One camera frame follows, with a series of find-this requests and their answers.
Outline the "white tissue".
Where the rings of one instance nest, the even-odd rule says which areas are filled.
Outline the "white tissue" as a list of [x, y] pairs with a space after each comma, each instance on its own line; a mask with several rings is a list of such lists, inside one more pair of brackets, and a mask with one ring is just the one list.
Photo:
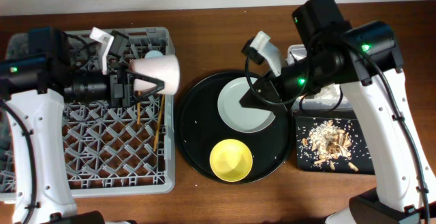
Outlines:
[[325, 86], [315, 95], [309, 95], [307, 99], [337, 99], [341, 96], [341, 87], [339, 84]]

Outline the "pink plastic cup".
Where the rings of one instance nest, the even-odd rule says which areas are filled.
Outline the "pink plastic cup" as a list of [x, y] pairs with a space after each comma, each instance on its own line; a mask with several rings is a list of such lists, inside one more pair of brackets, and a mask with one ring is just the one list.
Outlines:
[[178, 59], [173, 54], [133, 60], [130, 70], [163, 81], [164, 88], [158, 92], [159, 94], [175, 95], [178, 91], [181, 71]]

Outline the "blue plastic cup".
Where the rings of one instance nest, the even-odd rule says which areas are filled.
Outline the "blue plastic cup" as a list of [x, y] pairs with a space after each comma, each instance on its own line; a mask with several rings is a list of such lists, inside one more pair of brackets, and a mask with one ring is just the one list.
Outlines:
[[164, 54], [158, 50], [150, 50], [148, 51], [144, 58], [149, 59], [149, 58], [156, 58], [156, 57], [162, 57]]

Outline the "yellow bowl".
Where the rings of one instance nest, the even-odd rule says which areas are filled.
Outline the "yellow bowl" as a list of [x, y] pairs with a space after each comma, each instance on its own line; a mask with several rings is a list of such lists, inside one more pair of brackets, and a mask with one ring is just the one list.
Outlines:
[[240, 140], [226, 139], [212, 148], [209, 164], [218, 179], [224, 182], [240, 182], [251, 172], [253, 154]]

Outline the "food scraps pile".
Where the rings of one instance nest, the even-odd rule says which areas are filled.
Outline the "food scraps pile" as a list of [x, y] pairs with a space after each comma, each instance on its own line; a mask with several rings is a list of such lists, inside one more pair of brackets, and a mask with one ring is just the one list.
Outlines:
[[313, 160], [310, 167], [321, 169], [322, 166], [328, 166], [335, 171], [339, 160], [343, 159], [349, 169], [359, 172], [359, 168], [351, 162], [352, 152], [349, 148], [352, 146], [352, 137], [347, 127], [342, 128], [335, 122], [336, 120], [330, 119], [320, 124], [316, 123], [315, 127], [309, 130], [309, 134], [302, 137], [302, 148], [309, 150], [309, 153], [303, 155], [308, 160]]

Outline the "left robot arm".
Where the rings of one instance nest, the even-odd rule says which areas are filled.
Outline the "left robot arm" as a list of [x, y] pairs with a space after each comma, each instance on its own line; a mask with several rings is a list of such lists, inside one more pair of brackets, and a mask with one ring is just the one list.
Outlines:
[[103, 223], [98, 211], [78, 214], [67, 181], [61, 121], [65, 101], [105, 100], [128, 108], [162, 92], [161, 76], [146, 69], [109, 69], [118, 31], [93, 28], [100, 72], [74, 73], [67, 33], [52, 27], [28, 34], [28, 54], [1, 63], [1, 108], [12, 132], [16, 202], [14, 223]]

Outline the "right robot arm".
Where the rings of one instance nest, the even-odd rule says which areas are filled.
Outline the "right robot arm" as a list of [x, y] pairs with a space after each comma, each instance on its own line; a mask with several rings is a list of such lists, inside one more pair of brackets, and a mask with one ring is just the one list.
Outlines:
[[245, 108], [284, 111], [302, 95], [337, 84], [351, 103], [373, 162], [377, 186], [349, 200], [324, 223], [428, 223], [435, 217], [435, 175], [409, 109], [403, 57], [382, 21], [354, 28], [335, 0], [308, 0], [292, 14], [307, 51], [285, 59], [259, 32], [243, 47], [269, 72], [240, 100]]

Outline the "grey plastic dishwasher rack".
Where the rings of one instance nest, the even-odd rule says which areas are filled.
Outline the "grey plastic dishwasher rack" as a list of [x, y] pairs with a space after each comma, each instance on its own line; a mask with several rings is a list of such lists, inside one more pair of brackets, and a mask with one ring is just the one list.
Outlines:
[[[164, 27], [104, 29], [121, 31], [129, 37], [123, 56], [108, 57], [108, 66], [128, 65], [144, 58], [150, 50], [175, 54], [169, 31]], [[88, 31], [67, 31], [72, 63], [80, 70], [100, 70], [97, 44]], [[173, 104], [165, 95], [157, 152], [153, 152], [161, 95], [141, 102], [140, 125], [136, 105], [108, 108], [107, 101], [66, 103], [62, 117], [67, 179], [74, 198], [168, 193], [175, 185]], [[7, 115], [1, 111], [1, 202], [14, 204], [16, 176], [12, 138]]]

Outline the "light grey round plate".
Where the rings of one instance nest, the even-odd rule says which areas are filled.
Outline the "light grey round plate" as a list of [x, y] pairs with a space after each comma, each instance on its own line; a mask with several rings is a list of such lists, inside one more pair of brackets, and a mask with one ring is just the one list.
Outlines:
[[222, 121], [231, 129], [255, 133], [267, 128], [275, 120], [275, 115], [268, 110], [242, 107], [240, 99], [247, 91], [246, 77], [229, 81], [218, 96], [217, 109]]

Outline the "clear plastic bin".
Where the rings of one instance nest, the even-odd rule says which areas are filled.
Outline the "clear plastic bin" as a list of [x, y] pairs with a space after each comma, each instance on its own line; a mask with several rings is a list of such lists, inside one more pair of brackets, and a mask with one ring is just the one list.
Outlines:
[[[287, 64], [293, 65], [307, 56], [303, 44], [291, 45], [287, 49]], [[332, 112], [352, 111], [352, 105], [347, 97], [342, 95], [337, 99], [307, 99], [298, 97], [292, 105], [292, 111], [298, 114], [310, 114], [314, 116], [325, 115]]]

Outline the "round black serving tray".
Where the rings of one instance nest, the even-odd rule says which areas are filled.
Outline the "round black serving tray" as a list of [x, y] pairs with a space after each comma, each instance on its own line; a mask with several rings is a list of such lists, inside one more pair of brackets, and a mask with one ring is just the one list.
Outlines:
[[248, 176], [236, 182], [246, 184], [263, 179], [287, 160], [296, 144], [291, 114], [278, 115], [271, 125], [255, 133], [231, 129], [219, 116], [217, 100], [221, 89], [233, 79], [243, 78], [243, 71], [226, 70], [199, 81], [177, 105], [174, 136], [179, 150], [189, 165], [201, 175], [223, 183], [209, 163], [213, 147], [225, 139], [246, 144], [253, 155], [253, 166]]

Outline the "black rectangular tray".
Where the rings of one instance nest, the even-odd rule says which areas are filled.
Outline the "black rectangular tray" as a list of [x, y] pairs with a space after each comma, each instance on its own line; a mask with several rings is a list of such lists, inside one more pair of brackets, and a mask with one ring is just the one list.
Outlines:
[[[343, 159], [339, 160], [339, 164], [336, 165], [335, 171], [332, 171], [328, 166], [322, 166], [321, 169], [310, 167], [310, 164], [313, 162], [313, 160], [308, 160], [308, 158], [303, 155], [303, 153], [309, 153], [309, 150], [302, 148], [302, 142], [300, 141], [302, 137], [304, 135], [308, 135], [309, 130], [313, 129], [316, 123], [320, 124], [330, 119], [336, 120], [335, 124], [339, 125], [342, 128], [347, 127], [347, 131], [352, 137], [352, 146], [349, 148], [349, 150], [352, 152], [351, 162], [359, 168], [359, 172], [354, 172], [349, 169]], [[307, 172], [330, 172], [368, 175], [374, 175], [375, 173], [372, 158], [368, 150], [367, 144], [364, 140], [362, 130], [358, 121], [354, 118], [322, 118], [309, 116], [300, 116], [296, 118], [296, 154], [298, 168]]]

